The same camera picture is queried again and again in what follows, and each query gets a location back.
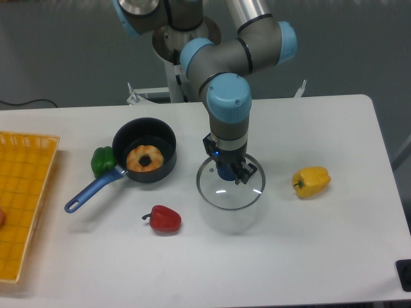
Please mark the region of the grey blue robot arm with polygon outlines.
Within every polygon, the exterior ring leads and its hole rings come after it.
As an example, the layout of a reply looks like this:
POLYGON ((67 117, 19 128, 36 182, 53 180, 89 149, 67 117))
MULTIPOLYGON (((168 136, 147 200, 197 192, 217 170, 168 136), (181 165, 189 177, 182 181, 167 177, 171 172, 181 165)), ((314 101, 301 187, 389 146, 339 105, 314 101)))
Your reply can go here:
POLYGON ((257 169, 245 158, 252 104, 246 77, 295 56, 292 26, 276 21, 266 1, 228 1, 237 37, 222 42, 201 1, 114 1, 114 7, 126 32, 152 32, 155 52, 186 75, 209 114, 203 143, 220 177, 247 183, 257 169))

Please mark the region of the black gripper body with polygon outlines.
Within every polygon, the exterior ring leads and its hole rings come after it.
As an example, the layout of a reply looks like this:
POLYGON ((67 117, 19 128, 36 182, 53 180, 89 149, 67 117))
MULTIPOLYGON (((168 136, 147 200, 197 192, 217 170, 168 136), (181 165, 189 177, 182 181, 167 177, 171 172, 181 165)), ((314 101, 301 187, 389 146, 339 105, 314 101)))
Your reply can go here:
POLYGON ((233 171, 242 168, 247 152, 247 134, 239 139, 225 140, 209 133, 203 138, 205 152, 215 162, 229 166, 233 171))

